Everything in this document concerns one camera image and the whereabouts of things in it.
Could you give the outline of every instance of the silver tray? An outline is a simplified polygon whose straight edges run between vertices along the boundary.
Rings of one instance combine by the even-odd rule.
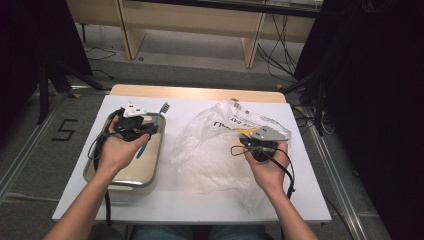
[[[143,122],[143,124],[154,122],[157,117],[157,113],[147,113],[147,115],[152,117],[152,120]],[[132,190],[134,188],[144,189],[154,187],[165,125],[165,118],[161,115],[158,131],[152,135],[143,154],[137,159],[137,151],[130,165],[122,169],[112,180],[109,189]],[[93,161],[89,159],[84,169],[84,179],[87,182],[90,181],[94,173]]]

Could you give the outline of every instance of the finger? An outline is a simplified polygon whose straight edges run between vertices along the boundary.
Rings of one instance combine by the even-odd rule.
[[[277,141],[277,148],[283,150],[284,152],[287,152],[288,144],[286,141]]]
[[[257,161],[257,160],[253,157],[252,153],[251,153],[249,150],[247,150],[247,149],[243,148],[243,153],[244,153],[244,157],[246,158],[247,162],[248,162],[250,165],[254,165],[255,163],[257,163],[257,162],[258,162],[258,161]]]
[[[149,134],[143,134],[141,137],[135,139],[134,141],[132,141],[132,143],[137,147],[137,148],[141,148],[143,145],[146,145],[147,142],[149,141]]]
[[[110,123],[109,130],[115,130],[115,125],[118,124],[118,117],[114,117]]]
[[[275,154],[274,154],[274,159],[277,160],[284,167],[287,167],[289,165],[289,160],[288,160],[288,158],[286,156],[286,154],[287,154],[287,143],[285,143],[285,142],[284,143],[280,143],[278,145],[278,149],[279,150],[277,150],[275,152]]]

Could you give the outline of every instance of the left hand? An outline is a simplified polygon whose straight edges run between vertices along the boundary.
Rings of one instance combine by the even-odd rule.
[[[131,142],[126,142],[113,135],[108,137],[103,144],[97,171],[108,171],[115,175],[118,174],[121,169],[131,163],[136,152],[148,141],[149,134],[144,134]]]

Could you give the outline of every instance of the wrist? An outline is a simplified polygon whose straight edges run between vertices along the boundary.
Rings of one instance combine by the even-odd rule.
[[[95,176],[103,179],[104,181],[111,182],[115,178],[115,176],[118,174],[118,172],[119,172],[119,169],[100,166],[99,169],[97,169]]]
[[[264,190],[264,192],[271,201],[271,203],[274,203],[275,201],[289,201],[289,198],[287,197],[286,193],[282,188],[266,189]]]

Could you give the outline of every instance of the cabinet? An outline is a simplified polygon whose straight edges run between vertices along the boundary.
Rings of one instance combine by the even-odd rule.
[[[262,3],[261,0],[242,0]],[[277,40],[272,15],[125,0],[67,0],[74,21],[119,26],[127,57],[134,59],[146,29],[240,37],[245,66],[253,66],[259,39]],[[275,16],[282,22],[282,16]],[[286,40],[305,42],[314,20],[288,17]]]

